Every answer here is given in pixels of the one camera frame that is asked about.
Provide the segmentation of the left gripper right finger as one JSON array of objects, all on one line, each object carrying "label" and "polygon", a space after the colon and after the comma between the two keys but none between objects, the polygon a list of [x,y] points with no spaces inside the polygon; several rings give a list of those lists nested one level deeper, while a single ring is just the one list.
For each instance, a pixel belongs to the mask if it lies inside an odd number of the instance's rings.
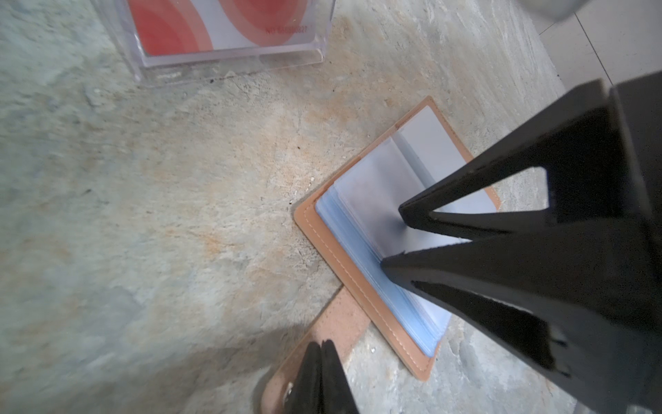
[{"label": "left gripper right finger", "polygon": [[324,414],[359,414],[339,354],[332,340],[322,342],[322,403]]}]

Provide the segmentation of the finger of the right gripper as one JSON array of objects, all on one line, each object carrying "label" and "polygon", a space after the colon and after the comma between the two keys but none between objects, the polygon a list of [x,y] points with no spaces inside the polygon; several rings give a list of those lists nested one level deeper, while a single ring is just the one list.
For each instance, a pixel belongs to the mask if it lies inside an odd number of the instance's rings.
[{"label": "finger of the right gripper", "polygon": [[402,203],[399,213],[414,229],[470,240],[618,217],[621,158],[607,91],[595,80]]},{"label": "finger of the right gripper", "polygon": [[594,412],[660,412],[661,239],[645,222],[566,224],[381,266]]}]

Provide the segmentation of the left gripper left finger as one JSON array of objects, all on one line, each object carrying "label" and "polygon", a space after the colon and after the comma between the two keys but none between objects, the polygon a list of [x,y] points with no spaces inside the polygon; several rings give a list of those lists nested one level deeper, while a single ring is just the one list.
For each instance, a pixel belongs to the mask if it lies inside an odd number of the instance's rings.
[{"label": "left gripper left finger", "polygon": [[322,395],[322,350],[311,342],[306,348],[298,375],[284,402],[284,413],[318,414]]}]

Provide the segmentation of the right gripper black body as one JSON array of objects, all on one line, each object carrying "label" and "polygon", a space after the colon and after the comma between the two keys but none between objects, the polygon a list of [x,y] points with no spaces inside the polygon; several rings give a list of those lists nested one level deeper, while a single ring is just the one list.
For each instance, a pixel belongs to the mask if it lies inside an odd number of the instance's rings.
[{"label": "right gripper black body", "polygon": [[610,227],[661,226],[661,73],[613,86],[610,118],[621,147],[616,173],[617,214]]}]

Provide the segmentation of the pink leather card wallet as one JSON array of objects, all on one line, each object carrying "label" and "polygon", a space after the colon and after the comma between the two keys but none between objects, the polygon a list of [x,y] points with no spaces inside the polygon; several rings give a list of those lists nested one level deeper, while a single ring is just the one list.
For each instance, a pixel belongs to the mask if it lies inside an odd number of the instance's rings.
[{"label": "pink leather card wallet", "polygon": [[284,413],[309,343],[332,340],[343,365],[369,325],[417,380],[430,378],[451,315],[395,285],[380,263],[453,242],[408,227],[398,208],[471,159],[434,100],[424,98],[297,206],[296,225],[342,286],[267,382],[262,412]]}]

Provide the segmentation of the clear acrylic card holder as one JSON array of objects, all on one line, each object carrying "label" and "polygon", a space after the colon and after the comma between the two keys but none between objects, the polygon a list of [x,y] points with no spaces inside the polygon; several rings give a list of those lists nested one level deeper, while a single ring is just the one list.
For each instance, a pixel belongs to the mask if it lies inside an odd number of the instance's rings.
[{"label": "clear acrylic card holder", "polygon": [[323,62],[333,1],[96,1],[145,86],[227,79]]}]

